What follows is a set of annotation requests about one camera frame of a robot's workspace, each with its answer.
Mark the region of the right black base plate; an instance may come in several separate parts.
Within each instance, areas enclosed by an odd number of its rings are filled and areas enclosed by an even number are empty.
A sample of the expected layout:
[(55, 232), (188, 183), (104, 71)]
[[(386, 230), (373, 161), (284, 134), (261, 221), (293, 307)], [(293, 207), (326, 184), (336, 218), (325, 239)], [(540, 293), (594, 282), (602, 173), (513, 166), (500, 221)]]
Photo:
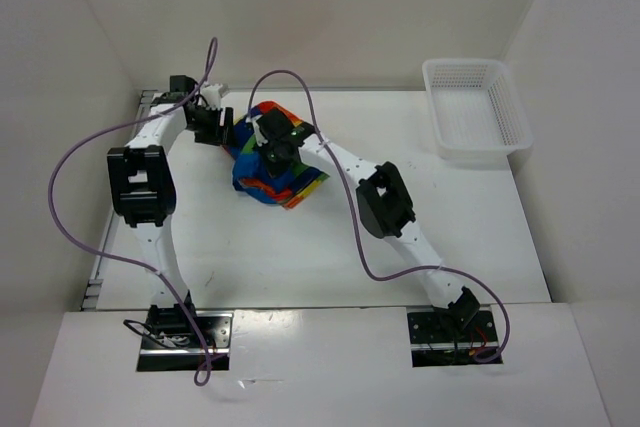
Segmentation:
[(481, 309), (460, 333), (446, 328), (433, 309), (408, 309), (406, 318), (414, 368), (480, 365), (477, 357), (491, 357), (499, 347), (489, 309)]

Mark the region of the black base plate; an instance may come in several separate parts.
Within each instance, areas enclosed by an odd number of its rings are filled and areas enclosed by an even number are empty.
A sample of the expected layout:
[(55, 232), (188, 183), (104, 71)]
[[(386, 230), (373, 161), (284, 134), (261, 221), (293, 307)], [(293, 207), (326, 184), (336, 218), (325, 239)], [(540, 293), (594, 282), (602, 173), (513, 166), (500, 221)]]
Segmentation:
[[(201, 312), (195, 320), (212, 357), (212, 370), (228, 371), (233, 314)], [(171, 324), (148, 316), (145, 322), (125, 322), (141, 337), (137, 372), (195, 372), (204, 365), (204, 349), (188, 321)]]
[(480, 365), (477, 357), (491, 357), (499, 347), (489, 309), (481, 309), (460, 333), (446, 328), (433, 309), (408, 309), (406, 318), (414, 368)]

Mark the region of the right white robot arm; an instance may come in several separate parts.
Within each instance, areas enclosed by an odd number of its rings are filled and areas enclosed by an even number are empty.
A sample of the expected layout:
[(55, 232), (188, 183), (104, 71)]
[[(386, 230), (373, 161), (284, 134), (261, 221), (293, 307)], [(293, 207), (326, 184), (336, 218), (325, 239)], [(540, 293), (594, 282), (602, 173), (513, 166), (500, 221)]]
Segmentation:
[(280, 109), (260, 114), (251, 122), (257, 151), (271, 174), (281, 174), (296, 161), (333, 167), (347, 194), (355, 230), (387, 242), (416, 273), (440, 332), (460, 340), (474, 326), (480, 302), (427, 240), (416, 218), (409, 191), (398, 168), (387, 161), (366, 161), (318, 133), (308, 122), (295, 124)]

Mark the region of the rainbow striped shorts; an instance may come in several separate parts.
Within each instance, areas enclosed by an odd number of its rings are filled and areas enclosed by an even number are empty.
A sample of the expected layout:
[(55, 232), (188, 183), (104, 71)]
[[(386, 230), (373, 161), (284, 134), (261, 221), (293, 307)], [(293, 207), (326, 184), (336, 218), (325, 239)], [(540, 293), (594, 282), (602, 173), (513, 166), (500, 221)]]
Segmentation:
[(255, 200), (292, 209), (329, 178), (302, 162), (298, 148), (314, 127), (274, 101), (263, 101), (233, 124), (225, 151), (234, 159), (232, 185)]

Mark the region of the aluminium table edge rail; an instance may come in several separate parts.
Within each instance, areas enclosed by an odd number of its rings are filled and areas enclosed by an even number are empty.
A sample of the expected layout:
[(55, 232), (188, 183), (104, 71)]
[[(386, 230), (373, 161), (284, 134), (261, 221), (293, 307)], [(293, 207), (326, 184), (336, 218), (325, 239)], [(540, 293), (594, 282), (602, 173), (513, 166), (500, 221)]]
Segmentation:
[(132, 160), (135, 154), (126, 154), (124, 147), (114, 147), (107, 154), (108, 180), (110, 187), (110, 200), (112, 202), (111, 210), (107, 217), (107, 223), (104, 228), (102, 238), (98, 247), (103, 255), (98, 255), (93, 265), (92, 273), (86, 284), (83, 299), (81, 302), (81, 311), (96, 311), (99, 296), (104, 282), (104, 274), (107, 263), (111, 260), (111, 250), (113, 240), (118, 230), (122, 209), (126, 209), (126, 198), (130, 197), (129, 192), (133, 187), (133, 181), (126, 177), (126, 169), (128, 164), (136, 166), (140, 164), (140, 160)]

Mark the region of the white plastic basket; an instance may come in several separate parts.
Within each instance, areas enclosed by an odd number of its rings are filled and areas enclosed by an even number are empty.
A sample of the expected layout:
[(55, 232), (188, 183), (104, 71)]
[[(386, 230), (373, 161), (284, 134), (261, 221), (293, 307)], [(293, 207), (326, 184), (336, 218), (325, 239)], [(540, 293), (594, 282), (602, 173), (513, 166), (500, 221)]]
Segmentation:
[(532, 147), (529, 123), (504, 63), (430, 59), (422, 74), (440, 157), (494, 159)]

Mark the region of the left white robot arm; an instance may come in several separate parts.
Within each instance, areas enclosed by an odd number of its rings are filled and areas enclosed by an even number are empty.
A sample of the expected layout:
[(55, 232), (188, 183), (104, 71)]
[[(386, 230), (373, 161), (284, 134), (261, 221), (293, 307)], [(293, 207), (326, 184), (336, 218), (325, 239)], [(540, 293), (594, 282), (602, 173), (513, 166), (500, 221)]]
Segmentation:
[(137, 133), (107, 154), (114, 211), (132, 230), (145, 269), (153, 277), (147, 333), (166, 346), (191, 345), (200, 332), (172, 237), (177, 190), (168, 153), (185, 131), (207, 145), (235, 142), (233, 110), (222, 106), (227, 91), (224, 84), (206, 82), (198, 87), (188, 76), (171, 77), (170, 90), (152, 100)]

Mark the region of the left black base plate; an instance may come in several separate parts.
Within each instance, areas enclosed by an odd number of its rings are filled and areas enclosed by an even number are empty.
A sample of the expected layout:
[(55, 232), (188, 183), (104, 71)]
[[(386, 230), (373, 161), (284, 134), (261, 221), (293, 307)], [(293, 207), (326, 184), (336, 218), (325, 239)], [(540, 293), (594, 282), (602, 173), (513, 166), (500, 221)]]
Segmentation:
[[(212, 357), (212, 370), (228, 371), (233, 314), (201, 312), (195, 320)], [(188, 321), (171, 324), (148, 316), (145, 322), (125, 322), (141, 337), (137, 372), (195, 372), (204, 365), (204, 349)]]

